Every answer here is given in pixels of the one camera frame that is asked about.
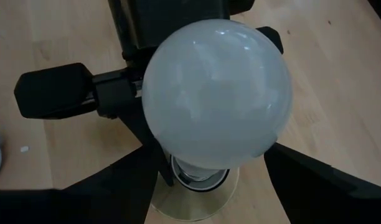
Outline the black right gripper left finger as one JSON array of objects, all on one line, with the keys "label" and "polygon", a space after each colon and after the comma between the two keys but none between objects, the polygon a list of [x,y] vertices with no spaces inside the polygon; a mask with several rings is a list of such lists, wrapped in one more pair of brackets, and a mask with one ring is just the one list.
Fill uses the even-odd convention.
[{"label": "black right gripper left finger", "polygon": [[144,224],[157,175],[142,146],[65,189],[0,190],[0,224]]}]

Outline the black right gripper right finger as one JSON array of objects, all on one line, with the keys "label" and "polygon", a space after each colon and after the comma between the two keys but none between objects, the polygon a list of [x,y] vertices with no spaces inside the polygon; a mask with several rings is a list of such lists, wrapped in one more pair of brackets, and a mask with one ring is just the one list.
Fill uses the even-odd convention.
[{"label": "black right gripper right finger", "polygon": [[291,224],[381,224],[381,186],[279,143],[264,160]]}]

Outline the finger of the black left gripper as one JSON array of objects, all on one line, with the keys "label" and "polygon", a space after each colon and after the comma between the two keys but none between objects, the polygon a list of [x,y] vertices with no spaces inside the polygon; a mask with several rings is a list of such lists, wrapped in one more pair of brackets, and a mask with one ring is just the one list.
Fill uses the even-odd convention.
[{"label": "finger of the black left gripper", "polygon": [[136,85],[122,73],[104,73],[95,76],[95,94],[98,114],[110,119],[119,118],[138,141],[152,151],[157,170],[172,187],[174,180],[169,163],[146,122],[142,99],[136,96]]}]

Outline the metal lamp base with socket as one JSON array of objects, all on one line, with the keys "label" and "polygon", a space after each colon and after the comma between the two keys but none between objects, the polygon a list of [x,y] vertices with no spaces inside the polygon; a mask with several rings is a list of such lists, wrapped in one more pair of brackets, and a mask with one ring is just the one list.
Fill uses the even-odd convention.
[{"label": "metal lamp base with socket", "polygon": [[238,185],[238,168],[198,179],[187,175],[175,157],[170,157],[170,165],[174,185],[167,185],[159,175],[151,206],[174,220],[196,222],[215,215],[228,204]]}]

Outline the white frosted lightbulb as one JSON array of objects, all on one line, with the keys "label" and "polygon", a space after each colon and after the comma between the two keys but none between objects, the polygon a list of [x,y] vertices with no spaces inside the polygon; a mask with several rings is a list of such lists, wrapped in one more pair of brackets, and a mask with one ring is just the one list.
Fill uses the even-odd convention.
[{"label": "white frosted lightbulb", "polygon": [[148,126],[163,149],[204,169],[230,169],[277,142],[293,90],[279,33],[226,19],[191,23],[152,56],[143,81]]}]

